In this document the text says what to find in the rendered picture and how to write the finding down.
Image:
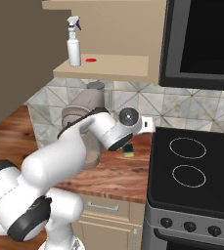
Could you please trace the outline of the open beige wall cabinet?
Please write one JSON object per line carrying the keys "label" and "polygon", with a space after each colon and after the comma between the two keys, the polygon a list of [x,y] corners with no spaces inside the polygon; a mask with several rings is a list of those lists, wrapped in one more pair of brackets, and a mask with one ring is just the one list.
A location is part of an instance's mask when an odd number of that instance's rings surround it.
{"label": "open beige wall cabinet", "polygon": [[80,17],[82,65],[63,62],[54,75],[157,84],[165,7],[166,0],[44,0],[45,10]]}

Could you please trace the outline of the white spray bottle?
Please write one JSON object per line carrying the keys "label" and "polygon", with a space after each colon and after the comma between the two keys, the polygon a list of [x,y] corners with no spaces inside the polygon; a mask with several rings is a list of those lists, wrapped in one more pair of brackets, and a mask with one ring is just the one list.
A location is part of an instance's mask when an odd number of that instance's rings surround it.
{"label": "white spray bottle", "polygon": [[81,29],[79,24],[80,17],[72,16],[67,19],[68,22],[68,41],[67,52],[70,66],[81,66],[80,43],[76,38],[75,29]]}

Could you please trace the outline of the beige base cabinet door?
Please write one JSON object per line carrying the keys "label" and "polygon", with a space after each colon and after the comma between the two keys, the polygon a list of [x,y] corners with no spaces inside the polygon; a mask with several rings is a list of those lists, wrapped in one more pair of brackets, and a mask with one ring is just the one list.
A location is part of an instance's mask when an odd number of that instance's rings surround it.
{"label": "beige base cabinet door", "polygon": [[130,229],[80,221],[85,250],[128,250]]}

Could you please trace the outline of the black and silver stove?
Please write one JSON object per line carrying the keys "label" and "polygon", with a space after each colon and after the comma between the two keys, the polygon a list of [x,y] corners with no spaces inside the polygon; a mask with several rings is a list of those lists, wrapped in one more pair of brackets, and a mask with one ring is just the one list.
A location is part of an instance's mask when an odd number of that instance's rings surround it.
{"label": "black and silver stove", "polygon": [[[186,222],[197,229],[187,232]],[[156,128],[141,250],[224,250],[224,133]]]}

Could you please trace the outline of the black microwave oven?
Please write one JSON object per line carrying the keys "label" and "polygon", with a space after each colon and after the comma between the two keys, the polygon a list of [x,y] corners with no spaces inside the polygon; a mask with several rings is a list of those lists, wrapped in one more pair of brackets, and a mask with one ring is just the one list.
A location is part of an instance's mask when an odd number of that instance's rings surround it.
{"label": "black microwave oven", "polygon": [[166,0],[158,84],[224,91],[224,0]]}

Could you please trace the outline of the brown cabinet door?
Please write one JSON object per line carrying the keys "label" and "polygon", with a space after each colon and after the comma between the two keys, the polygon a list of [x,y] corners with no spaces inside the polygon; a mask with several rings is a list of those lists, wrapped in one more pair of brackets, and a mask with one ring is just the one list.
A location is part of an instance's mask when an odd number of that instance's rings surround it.
{"label": "brown cabinet door", "polygon": [[67,59],[69,16],[69,10],[44,10],[42,0],[0,0],[0,122]]}

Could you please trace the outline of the yellow green sponge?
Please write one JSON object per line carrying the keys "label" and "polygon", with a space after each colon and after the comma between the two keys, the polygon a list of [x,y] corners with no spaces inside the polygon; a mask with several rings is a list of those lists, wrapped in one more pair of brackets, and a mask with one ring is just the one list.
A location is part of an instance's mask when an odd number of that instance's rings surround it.
{"label": "yellow green sponge", "polygon": [[123,147],[123,156],[124,157],[133,157],[134,156],[134,148],[132,144],[128,144]]}

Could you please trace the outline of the black stove knob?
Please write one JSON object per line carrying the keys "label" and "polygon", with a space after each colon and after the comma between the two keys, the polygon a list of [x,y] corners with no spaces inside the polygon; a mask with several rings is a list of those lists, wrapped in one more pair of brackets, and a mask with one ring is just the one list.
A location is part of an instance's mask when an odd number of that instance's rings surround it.
{"label": "black stove knob", "polygon": [[214,237],[217,237],[218,235],[221,234],[221,228],[218,226],[210,226],[207,229],[208,233]]}
{"label": "black stove knob", "polygon": [[197,225],[194,222],[186,222],[184,224],[184,229],[187,232],[193,232],[193,231],[195,231],[197,229]]}
{"label": "black stove knob", "polygon": [[170,228],[170,227],[172,226],[172,220],[169,219],[169,218],[162,218],[162,219],[160,220],[160,224],[161,224],[164,228],[168,229],[168,228]]}

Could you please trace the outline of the beige drawer front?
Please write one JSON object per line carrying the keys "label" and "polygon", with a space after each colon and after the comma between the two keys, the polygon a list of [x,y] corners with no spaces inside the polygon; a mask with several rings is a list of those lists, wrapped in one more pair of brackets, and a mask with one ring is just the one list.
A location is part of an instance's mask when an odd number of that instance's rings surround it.
{"label": "beige drawer front", "polygon": [[130,205],[127,201],[109,199],[99,196],[84,195],[84,213],[115,220],[129,221]]}

